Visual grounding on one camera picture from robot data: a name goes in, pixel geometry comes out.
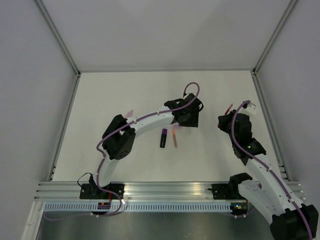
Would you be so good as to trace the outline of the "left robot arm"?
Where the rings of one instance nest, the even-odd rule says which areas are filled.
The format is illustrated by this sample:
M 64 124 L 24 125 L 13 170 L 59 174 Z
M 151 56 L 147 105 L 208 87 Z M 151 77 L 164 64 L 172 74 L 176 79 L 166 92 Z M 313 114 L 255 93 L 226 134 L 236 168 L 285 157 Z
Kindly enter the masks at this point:
M 116 115 L 96 149 L 102 159 L 96 173 L 90 176 L 88 187 L 82 193 L 92 199 L 105 199 L 111 193 L 108 186 L 120 160 L 132 151 L 134 141 L 140 135 L 156 128 L 178 124 L 180 127 L 197 128 L 203 103 L 192 93 L 184 98 L 169 100 L 161 107 L 140 117 Z

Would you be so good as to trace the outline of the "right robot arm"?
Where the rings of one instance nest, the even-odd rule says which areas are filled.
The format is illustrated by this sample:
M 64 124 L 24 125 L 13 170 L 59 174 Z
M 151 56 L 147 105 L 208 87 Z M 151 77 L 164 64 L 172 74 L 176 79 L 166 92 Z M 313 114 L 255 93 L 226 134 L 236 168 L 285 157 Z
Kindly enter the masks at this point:
M 250 117 L 236 110 L 218 117 L 217 127 L 228 134 L 235 156 L 256 177 L 244 172 L 229 179 L 228 194 L 248 200 L 269 223 L 275 240 L 313 240 L 319 212 L 306 205 L 273 170 L 266 150 L 253 137 Z

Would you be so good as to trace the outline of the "dark purple pen cap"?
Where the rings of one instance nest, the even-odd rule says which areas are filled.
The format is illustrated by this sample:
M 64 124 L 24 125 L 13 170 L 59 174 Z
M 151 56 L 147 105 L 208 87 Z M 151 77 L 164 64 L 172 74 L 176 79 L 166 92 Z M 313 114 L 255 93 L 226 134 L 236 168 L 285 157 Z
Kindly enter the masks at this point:
M 166 128 L 163 128 L 161 134 L 162 135 L 167 135 L 167 133 L 168 133 L 168 130 Z

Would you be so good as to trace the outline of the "red pen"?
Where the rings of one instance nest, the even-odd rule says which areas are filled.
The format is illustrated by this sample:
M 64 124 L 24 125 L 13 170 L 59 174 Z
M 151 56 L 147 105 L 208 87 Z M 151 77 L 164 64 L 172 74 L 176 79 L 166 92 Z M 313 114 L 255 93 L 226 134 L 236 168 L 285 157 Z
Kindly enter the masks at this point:
M 233 107 L 233 103 L 227 108 L 227 110 L 225 111 L 225 113 L 224 113 L 224 115 L 227 115 L 229 112 L 230 112 L 230 110 L 232 109 L 232 107 Z

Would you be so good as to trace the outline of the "black purple-tipped marker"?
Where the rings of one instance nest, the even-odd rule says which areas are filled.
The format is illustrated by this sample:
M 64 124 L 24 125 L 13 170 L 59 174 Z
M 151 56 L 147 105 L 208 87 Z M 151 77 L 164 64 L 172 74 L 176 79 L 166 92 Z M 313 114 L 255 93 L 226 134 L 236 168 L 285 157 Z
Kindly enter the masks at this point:
M 167 141 L 167 135 L 161 134 L 160 136 L 160 145 L 159 147 L 164 149 L 166 146 L 166 141 Z

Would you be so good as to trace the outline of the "orange highlighter pen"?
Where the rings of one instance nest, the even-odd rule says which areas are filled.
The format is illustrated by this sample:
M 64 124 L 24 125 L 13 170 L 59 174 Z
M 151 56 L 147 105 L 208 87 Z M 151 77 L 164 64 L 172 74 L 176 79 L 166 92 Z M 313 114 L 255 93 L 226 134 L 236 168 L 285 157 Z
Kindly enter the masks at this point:
M 177 137 L 176 137 L 176 129 L 172 128 L 171 133 L 172 133 L 174 148 L 177 149 L 178 148 L 178 142 L 177 142 Z

